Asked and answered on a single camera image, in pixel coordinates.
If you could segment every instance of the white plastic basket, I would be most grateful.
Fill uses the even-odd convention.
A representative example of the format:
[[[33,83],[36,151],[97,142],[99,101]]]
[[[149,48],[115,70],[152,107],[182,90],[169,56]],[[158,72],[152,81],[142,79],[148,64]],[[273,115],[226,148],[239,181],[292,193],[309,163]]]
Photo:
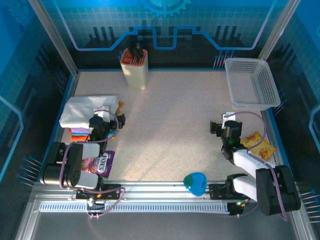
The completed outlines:
[[[280,98],[265,60],[228,58],[224,62],[234,109],[266,110],[280,105]]]

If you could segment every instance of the white towel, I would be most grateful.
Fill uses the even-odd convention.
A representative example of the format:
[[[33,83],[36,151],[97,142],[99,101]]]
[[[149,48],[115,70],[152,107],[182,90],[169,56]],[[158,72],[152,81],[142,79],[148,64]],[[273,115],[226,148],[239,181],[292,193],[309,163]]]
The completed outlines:
[[[60,125],[62,128],[89,128],[89,120],[94,116],[94,110],[103,108],[116,113],[119,106],[117,96],[73,96],[66,102]],[[109,113],[99,113],[105,122],[110,122],[114,118]]]

